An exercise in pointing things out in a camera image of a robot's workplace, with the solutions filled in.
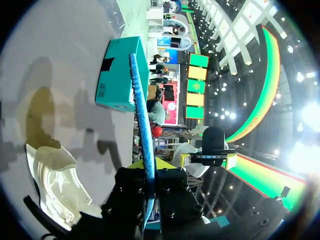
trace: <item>blue sponge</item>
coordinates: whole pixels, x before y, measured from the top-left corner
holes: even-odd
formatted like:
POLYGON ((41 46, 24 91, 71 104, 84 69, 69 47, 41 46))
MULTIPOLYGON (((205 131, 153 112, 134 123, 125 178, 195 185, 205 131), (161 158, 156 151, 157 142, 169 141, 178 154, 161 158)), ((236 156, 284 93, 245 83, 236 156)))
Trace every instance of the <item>blue sponge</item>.
POLYGON ((135 108, 137 114, 137 121, 139 125, 139 132, 141 138, 143 164, 147 180, 147 192, 148 200, 146 206, 145 222, 144 226, 147 224, 147 220, 150 217, 152 208, 155 202, 155 156, 153 141, 149 123, 149 117, 146 106, 146 99, 143 93, 140 75, 138 71, 138 63, 136 54, 130 54, 130 66, 131 66, 131 77, 132 77, 132 87, 135 97, 135 108))

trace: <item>black screw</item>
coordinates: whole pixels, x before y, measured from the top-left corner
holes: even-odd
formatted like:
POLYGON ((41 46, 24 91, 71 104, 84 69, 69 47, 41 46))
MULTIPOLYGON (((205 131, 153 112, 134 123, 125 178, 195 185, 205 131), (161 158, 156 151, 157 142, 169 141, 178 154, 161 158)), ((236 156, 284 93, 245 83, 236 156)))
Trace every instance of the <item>black screw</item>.
POLYGON ((197 212, 201 212, 204 210, 204 207, 201 205, 201 204, 197 204, 195 207, 194 207, 194 210, 197 211, 197 212))
POLYGON ((168 193, 169 193, 169 191, 170 191, 170 187, 162 186, 162 187, 161 187, 161 190, 162 190, 162 192, 164 192, 164 193, 168 194, 168 193))
POLYGON ((167 217, 169 217, 169 218, 173 218, 174 217, 174 215, 175 215, 175 212, 173 211, 173 210, 167 210, 167 211, 165 211, 165 215, 167 216, 167 217))
POLYGON ((139 211, 139 212, 135 215, 135 218, 136 218, 137 220, 139 220, 139 219, 141 219, 141 217, 142 217, 142 211, 139 211))
POLYGON ((104 212, 106 212, 107 214, 111 214, 111 211, 112 211, 112 206, 107 206, 106 204, 102 205, 101 206, 102 210, 104 212))
POLYGON ((137 186, 137 187, 136 187, 136 192, 137 192, 138 194, 141 194, 141 193, 142 193, 142 186, 137 186))
POLYGON ((265 220, 262 220, 261 222, 260 222, 260 225, 262 226, 262 227, 265 227, 265 226, 267 226, 269 224, 269 219, 265 219, 265 220))
POLYGON ((187 183, 182 183, 181 184, 181 188, 186 190, 186 191, 189 191, 189 185, 187 183))

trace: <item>display screen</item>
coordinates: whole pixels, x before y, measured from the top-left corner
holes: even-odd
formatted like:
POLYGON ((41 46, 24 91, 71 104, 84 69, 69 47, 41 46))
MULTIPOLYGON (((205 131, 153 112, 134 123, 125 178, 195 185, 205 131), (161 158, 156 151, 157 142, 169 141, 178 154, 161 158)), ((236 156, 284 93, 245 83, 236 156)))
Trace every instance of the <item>display screen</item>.
POLYGON ((171 45, 171 37, 163 36, 157 39, 158 47, 170 47, 171 45))
POLYGON ((196 66, 189 66, 188 78, 206 80, 207 69, 196 66))
POLYGON ((190 54, 190 65, 206 68, 208 66, 209 57, 200 54, 190 54))
POLYGON ((204 94, 206 82, 188 79, 187 91, 204 94))
POLYGON ((204 119, 204 108, 196 106, 187 106, 185 111, 187 119, 204 119))

